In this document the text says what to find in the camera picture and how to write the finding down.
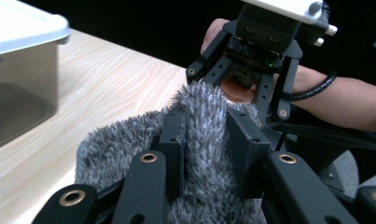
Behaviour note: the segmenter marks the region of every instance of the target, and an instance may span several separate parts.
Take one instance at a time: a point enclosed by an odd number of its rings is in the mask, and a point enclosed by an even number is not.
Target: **storage box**
[[[55,114],[58,44],[68,21],[15,0],[0,0],[0,146]]]

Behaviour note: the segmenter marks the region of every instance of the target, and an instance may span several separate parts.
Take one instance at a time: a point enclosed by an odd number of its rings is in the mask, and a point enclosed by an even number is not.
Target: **plush fabric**
[[[184,198],[169,204],[169,223],[266,223],[261,200],[237,196],[227,148],[228,107],[257,120],[254,105],[230,104],[221,89],[194,83],[184,87],[170,107],[99,128],[89,133],[77,150],[76,183],[101,190],[125,177],[132,157],[148,150],[153,136],[160,134],[165,114],[183,108],[187,114],[188,178]]]

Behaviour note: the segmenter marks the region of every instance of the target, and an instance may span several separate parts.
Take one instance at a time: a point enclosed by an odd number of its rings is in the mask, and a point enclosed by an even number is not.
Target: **light wood tabletop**
[[[49,197],[73,184],[76,150],[96,128],[160,110],[186,84],[185,69],[71,31],[59,46],[59,108],[0,147],[0,223],[31,223]]]

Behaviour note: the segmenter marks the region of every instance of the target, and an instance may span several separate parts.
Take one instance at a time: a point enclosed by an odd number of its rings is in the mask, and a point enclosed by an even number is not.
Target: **human hand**
[[[205,33],[204,40],[202,41],[201,53],[203,53],[211,42],[215,39],[216,35],[223,29],[223,25],[227,23],[225,19],[215,19],[208,27]],[[227,78],[222,81],[220,88],[223,90],[224,95],[228,100],[235,103],[250,102],[254,98],[254,88],[247,90],[246,88],[237,84],[232,78]]]

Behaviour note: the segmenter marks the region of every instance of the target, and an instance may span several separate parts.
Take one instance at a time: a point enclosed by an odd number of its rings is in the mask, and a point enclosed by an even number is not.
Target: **forearm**
[[[326,76],[300,66],[293,92],[307,91],[325,80]],[[349,77],[336,77],[321,93],[294,105],[326,122],[376,132],[376,86]]]

